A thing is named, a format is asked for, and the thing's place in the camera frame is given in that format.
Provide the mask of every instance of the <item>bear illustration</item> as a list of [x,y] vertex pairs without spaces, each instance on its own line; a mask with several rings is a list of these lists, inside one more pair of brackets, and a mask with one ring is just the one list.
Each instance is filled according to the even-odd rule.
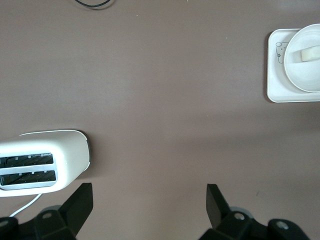
[[284,63],[285,51],[288,46],[288,42],[277,42],[276,44],[276,55],[280,64]]

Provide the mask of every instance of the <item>white square plate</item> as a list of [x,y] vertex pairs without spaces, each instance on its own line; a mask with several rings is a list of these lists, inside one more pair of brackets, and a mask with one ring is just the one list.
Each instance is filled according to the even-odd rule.
[[266,94],[275,103],[317,102],[320,92],[306,92],[294,86],[284,68],[284,56],[289,41],[300,29],[275,30],[268,40]]

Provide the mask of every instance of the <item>bowl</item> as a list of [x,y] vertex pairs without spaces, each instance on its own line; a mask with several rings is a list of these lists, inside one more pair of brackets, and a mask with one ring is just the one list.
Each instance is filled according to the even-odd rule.
[[297,88],[320,92],[320,58],[302,61],[302,50],[320,46],[320,24],[306,26],[298,31],[288,43],[284,53],[284,70]]

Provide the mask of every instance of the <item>gray table surface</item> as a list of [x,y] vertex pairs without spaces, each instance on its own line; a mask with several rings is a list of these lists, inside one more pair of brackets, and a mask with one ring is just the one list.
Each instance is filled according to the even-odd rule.
[[[319,13],[314,0],[2,1],[0,139],[71,128],[92,146],[90,168],[19,221],[91,182],[79,240],[196,240],[215,183],[262,224],[320,239],[320,103],[266,95],[270,33]],[[0,198],[1,215],[32,198]]]

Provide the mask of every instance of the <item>toaster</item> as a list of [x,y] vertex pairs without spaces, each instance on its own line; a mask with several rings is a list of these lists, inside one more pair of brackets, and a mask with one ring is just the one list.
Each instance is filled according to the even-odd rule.
[[78,130],[30,132],[0,142],[0,197],[65,188],[90,165],[86,135]]

